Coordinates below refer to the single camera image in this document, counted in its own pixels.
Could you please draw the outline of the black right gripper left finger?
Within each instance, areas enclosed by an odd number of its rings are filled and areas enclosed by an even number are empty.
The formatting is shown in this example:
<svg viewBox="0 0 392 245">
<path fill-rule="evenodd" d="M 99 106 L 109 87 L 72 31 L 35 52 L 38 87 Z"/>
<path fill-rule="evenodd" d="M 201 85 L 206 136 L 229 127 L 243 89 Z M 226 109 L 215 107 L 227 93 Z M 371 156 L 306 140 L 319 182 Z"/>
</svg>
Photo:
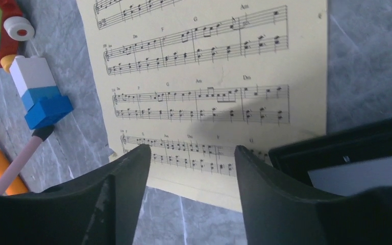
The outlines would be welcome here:
<svg viewBox="0 0 392 245">
<path fill-rule="evenodd" d="M 132 244 L 150 163 L 142 144 L 43 192 L 0 196 L 0 244 Z"/>
</svg>

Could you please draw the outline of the pink music stand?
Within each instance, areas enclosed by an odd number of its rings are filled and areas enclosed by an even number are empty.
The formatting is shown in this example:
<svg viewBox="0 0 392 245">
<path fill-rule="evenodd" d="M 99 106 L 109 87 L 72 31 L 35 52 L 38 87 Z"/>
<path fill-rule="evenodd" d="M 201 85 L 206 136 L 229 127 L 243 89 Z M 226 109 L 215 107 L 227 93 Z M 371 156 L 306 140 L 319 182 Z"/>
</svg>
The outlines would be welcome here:
<svg viewBox="0 0 392 245">
<path fill-rule="evenodd" d="M 16 158 L 10 162 L 10 166 L 0 178 L 0 195 L 5 194 L 6 189 L 9 187 L 12 181 L 14 181 L 17 176 L 19 176 L 21 170 L 31 159 L 39 146 L 53 133 L 54 129 L 55 126 L 51 125 L 34 130 L 29 142 L 16 156 Z"/>
</svg>

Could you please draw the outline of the yellow sheet music page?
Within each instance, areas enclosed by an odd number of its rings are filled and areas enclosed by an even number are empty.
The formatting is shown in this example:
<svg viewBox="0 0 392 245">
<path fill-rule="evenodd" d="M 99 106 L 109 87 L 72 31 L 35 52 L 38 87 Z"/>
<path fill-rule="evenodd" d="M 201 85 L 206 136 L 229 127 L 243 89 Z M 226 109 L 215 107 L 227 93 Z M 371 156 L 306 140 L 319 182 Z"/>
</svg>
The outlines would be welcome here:
<svg viewBox="0 0 392 245">
<path fill-rule="evenodd" d="M 327 130 L 327 1 L 77 1 L 111 159 L 241 211 L 234 160 Z"/>
</svg>

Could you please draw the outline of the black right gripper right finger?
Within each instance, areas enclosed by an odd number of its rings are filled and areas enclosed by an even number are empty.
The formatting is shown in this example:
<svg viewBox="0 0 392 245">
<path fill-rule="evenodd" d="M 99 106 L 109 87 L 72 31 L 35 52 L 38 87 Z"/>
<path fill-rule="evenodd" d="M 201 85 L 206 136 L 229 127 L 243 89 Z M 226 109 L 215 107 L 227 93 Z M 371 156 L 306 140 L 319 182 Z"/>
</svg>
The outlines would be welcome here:
<svg viewBox="0 0 392 245">
<path fill-rule="evenodd" d="M 392 187 L 342 197 L 234 155 L 248 244 L 392 244 Z"/>
</svg>

